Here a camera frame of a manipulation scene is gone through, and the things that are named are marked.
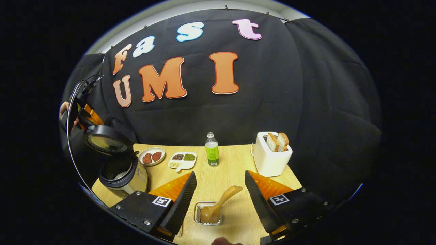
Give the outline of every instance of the meat patty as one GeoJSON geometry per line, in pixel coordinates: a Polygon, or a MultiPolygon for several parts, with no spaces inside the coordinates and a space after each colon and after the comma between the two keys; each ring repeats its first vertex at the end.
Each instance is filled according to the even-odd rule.
{"type": "Polygon", "coordinates": [[[145,154],[145,156],[142,158],[142,162],[144,164],[150,164],[151,163],[151,154],[150,153],[145,154]]]}
{"type": "Polygon", "coordinates": [[[162,152],[158,151],[155,154],[153,154],[151,156],[151,158],[153,159],[153,161],[157,162],[160,159],[161,156],[162,156],[162,152]]]}

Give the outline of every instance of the white plate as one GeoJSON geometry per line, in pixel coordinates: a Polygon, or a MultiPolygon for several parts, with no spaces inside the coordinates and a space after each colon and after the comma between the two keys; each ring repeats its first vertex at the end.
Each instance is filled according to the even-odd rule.
{"type": "Polygon", "coordinates": [[[149,167],[149,166],[156,165],[156,164],[162,162],[162,160],[163,160],[164,158],[165,158],[165,151],[164,151],[162,148],[159,148],[159,147],[148,148],[147,150],[141,152],[141,153],[138,155],[139,162],[140,162],[140,163],[142,164],[142,166],[144,166],[144,167],[149,167]],[[159,160],[157,160],[157,161],[155,162],[155,161],[153,161],[153,159],[151,159],[151,163],[150,163],[150,164],[144,164],[144,162],[142,161],[142,158],[144,158],[145,154],[150,153],[151,155],[153,155],[153,154],[155,154],[156,152],[159,152],[159,151],[162,152],[162,155],[160,156],[160,159],[159,159],[159,160]]]}
{"type": "Polygon", "coordinates": [[[180,170],[182,170],[182,169],[190,169],[190,168],[192,168],[192,167],[195,165],[195,162],[196,162],[196,161],[197,161],[197,154],[194,153],[194,152],[176,152],[176,153],[174,153],[174,154],[171,156],[170,160],[168,161],[168,167],[170,167],[170,168],[175,168],[175,167],[171,167],[170,163],[173,163],[173,162],[174,162],[174,163],[180,163],[180,166],[177,167],[177,168],[175,168],[175,169],[176,169],[176,172],[179,173],[180,170]],[[192,161],[186,161],[186,160],[172,160],[173,157],[174,157],[175,155],[183,155],[183,157],[184,157],[185,154],[192,154],[192,155],[195,156],[195,159],[192,160],[192,161]]]}

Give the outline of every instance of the plastic bottle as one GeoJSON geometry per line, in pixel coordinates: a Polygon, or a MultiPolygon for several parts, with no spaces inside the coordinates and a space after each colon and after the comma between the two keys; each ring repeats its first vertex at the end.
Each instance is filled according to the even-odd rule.
{"type": "Polygon", "coordinates": [[[216,167],[219,164],[218,141],[214,138],[214,133],[208,133],[206,140],[206,154],[211,167],[216,167]]]}

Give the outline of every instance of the wooden spoon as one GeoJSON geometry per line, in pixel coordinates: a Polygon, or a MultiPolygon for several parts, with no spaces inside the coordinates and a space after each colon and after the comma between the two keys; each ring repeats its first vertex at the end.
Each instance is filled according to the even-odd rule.
{"type": "Polygon", "coordinates": [[[233,195],[240,192],[242,187],[234,185],[228,188],[224,194],[221,196],[221,199],[214,206],[206,206],[201,209],[200,219],[203,223],[216,223],[220,218],[220,208],[221,206],[233,195]]]}

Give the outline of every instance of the human hand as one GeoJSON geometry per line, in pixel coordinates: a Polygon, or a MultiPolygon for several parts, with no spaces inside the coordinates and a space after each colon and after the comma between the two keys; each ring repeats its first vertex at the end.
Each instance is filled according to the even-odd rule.
{"type": "Polygon", "coordinates": [[[211,245],[242,245],[241,243],[230,243],[225,237],[216,238],[211,245]]]}
{"type": "MultiPolygon", "coordinates": [[[[59,120],[61,120],[61,116],[62,116],[62,114],[64,113],[64,111],[65,111],[65,110],[68,111],[69,108],[70,108],[70,103],[68,103],[68,102],[66,102],[66,101],[61,105],[61,107],[59,108],[59,120]]],[[[78,117],[76,117],[76,120],[73,122],[73,128],[72,128],[72,130],[74,130],[74,126],[76,126],[77,123],[79,123],[79,118],[78,118],[78,117]]]]}

